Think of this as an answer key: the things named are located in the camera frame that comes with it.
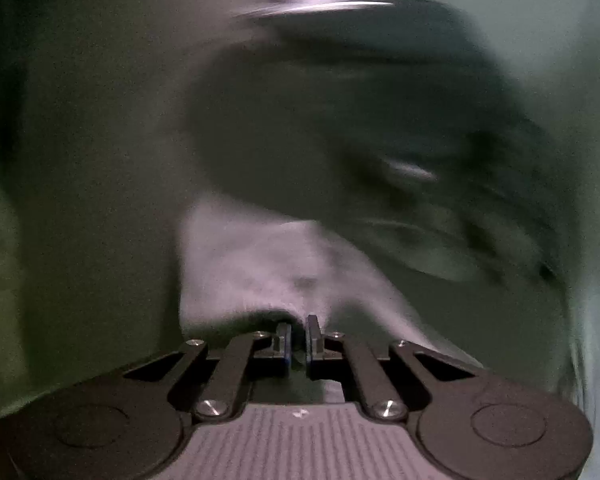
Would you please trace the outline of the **grey fleece garment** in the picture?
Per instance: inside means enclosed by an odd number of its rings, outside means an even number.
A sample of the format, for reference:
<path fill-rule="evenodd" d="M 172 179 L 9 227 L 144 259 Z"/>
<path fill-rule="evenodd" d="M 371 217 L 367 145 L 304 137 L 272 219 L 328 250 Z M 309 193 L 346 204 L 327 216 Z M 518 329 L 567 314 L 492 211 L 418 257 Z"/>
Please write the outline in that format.
<path fill-rule="evenodd" d="M 314 314 L 329 332 L 375 348 L 406 339 L 468 363 L 475 358 L 428 326 L 377 266 L 320 222 L 204 194 L 178 227 L 185 335 L 228 339 Z"/>

